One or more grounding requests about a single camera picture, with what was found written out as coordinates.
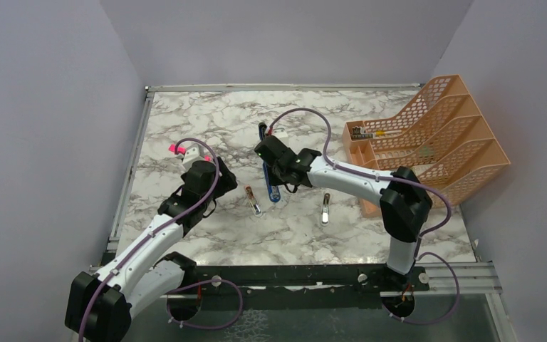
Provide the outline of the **blue stapler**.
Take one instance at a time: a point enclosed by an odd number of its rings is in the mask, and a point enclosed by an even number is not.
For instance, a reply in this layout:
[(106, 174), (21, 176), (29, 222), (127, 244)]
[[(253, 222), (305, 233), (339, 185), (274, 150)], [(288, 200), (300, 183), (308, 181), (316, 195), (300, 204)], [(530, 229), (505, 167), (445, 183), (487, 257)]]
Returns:
[[(267, 124), (263, 122), (258, 124), (259, 140), (263, 140), (265, 138), (267, 127), (268, 127)], [(273, 203), (277, 203), (281, 200), (281, 193), (277, 186), (273, 186), (271, 184), (270, 178), (269, 178), (269, 169), (265, 162), (262, 162), (262, 169), (264, 172), (264, 179), (266, 183), (266, 189), (268, 192), (269, 200)]]

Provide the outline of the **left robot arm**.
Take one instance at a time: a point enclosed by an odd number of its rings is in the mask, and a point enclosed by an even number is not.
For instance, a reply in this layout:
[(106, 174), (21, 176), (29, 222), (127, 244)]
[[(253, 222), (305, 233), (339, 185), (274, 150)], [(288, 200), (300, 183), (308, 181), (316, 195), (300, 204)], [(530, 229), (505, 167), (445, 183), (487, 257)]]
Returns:
[(132, 320), (161, 293), (184, 293), (195, 283), (195, 261), (166, 251), (211, 215), (210, 204), (237, 188), (220, 157), (195, 160), (182, 185), (158, 208), (148, 227), (95, 274), (79, 273), (71, 284), (67, 328), (89, 341), (121, 341)]

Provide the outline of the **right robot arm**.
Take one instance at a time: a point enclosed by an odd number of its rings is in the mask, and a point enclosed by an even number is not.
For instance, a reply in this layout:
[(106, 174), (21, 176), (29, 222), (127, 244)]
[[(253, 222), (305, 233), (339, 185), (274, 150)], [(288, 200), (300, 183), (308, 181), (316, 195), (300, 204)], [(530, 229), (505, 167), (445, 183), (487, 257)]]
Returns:
[(272, 135), (254, 151), (280, 185), (336, 190), (377, 205), (391, 237), (382, 280), (393, 290), (410, 282), (418, 236), (432, 208), (432, 199), (411, 169), (372, 170), (336, 162), (308, 148), (295, 153)]

